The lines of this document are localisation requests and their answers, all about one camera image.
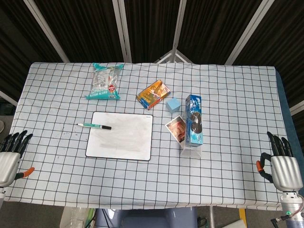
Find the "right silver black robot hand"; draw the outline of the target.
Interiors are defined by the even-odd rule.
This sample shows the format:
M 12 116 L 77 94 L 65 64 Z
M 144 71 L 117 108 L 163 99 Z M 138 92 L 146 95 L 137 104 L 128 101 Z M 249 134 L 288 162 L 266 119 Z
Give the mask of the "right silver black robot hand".
M 256 161 L 258 173 L 282 192 L 299 191 L 304 185 L 289 141 L 267 132 L 273 154 L 263 152 Z

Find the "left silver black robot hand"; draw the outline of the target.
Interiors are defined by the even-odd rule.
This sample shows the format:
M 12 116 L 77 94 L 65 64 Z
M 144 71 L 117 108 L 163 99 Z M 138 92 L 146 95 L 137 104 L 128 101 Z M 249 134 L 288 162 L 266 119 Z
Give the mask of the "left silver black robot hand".
M 0 187 L 5 188 L 13 181 L 29 176 L 34 167 L 23 172 L 17 172 L 20 160 L 28 146 L 33 134 L 27 134 L 27 130 L 21 133 L 9 134 L 0 142 Z

